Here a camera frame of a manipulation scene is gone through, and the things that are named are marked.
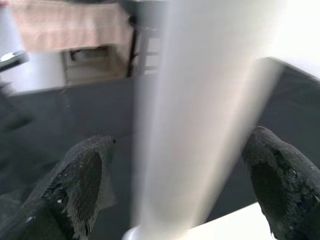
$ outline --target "white object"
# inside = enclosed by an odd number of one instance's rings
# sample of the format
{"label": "white object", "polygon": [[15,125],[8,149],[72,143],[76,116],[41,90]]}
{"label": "white object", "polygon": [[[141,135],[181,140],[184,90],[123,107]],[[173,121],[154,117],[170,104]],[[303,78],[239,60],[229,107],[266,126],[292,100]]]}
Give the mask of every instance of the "white object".
{"label": "white object", "polygon": [[159,77],[138,109],[138,228],[125,238],[177,240],[206,218],[274,85],[277,69],[254,62],[280,2],[170,1]]}

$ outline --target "white cylinder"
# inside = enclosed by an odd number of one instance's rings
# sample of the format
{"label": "white cylinder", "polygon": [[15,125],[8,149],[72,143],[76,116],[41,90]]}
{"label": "white cylinder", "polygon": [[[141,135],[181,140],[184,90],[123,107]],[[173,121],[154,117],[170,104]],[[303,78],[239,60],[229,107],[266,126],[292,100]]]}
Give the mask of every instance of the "white cylinder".
{"label": "white cylinder", "polygon": [[170,1],[159,76],[140,86],[151,106],[138,111],[131,239],[180,239],[209,213],[274,85],[274,67],[253,66],[280,1]]}

